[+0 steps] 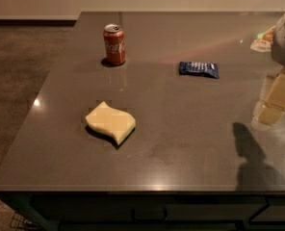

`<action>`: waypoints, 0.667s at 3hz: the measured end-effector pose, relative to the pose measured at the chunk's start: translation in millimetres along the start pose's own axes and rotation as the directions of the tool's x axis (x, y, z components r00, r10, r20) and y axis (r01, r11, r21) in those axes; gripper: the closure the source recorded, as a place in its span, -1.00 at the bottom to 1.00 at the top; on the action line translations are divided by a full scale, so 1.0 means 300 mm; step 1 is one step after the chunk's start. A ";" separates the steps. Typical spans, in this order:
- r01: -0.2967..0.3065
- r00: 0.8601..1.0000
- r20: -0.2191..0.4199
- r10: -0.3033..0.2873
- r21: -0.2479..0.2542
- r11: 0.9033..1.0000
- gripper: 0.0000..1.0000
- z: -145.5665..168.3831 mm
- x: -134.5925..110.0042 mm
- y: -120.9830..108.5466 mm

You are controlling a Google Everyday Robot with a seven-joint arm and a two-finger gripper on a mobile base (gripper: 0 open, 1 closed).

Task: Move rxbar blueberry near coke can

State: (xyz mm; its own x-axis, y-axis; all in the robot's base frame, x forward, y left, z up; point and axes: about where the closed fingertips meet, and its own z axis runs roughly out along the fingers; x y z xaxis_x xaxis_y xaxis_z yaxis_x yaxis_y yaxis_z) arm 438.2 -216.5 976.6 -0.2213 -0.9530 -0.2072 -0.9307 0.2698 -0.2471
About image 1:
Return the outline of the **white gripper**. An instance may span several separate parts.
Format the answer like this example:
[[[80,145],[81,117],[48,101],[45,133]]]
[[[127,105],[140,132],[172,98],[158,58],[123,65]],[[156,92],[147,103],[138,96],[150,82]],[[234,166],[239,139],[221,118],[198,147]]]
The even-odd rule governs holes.
[[[285,13],[276,22],[272,37],[272,59],[285,65]],[[268,76],[254,110],[254,121],[273,126],[285,115],[285,68]]]

